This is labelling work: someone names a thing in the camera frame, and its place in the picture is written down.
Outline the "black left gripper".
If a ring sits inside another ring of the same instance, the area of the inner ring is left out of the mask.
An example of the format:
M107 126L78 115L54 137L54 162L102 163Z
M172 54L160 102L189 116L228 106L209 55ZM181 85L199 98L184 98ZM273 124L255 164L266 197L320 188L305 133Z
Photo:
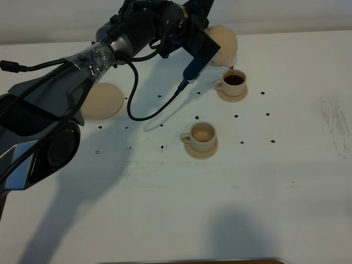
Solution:
M166 29L158 29L157 40L165 40L158 46L162 58L182 48L181 44L195 29L204 30L209 25L208 15L214 0L189 0L184 4L173 1L154 1L153 11L162 19Z

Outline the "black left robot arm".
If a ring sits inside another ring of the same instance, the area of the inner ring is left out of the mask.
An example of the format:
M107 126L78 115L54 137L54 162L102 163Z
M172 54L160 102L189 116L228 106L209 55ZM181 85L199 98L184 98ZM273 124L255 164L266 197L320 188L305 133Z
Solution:
M111 67L168 58L185 49L192 61L177 93L209 65L217 45L207 34L212 1L125 1L75 55L32 67L1 61L5 72L46 75L14 85L1 96L1 204L13 190L25 190L66 166L80 144L81 107Z

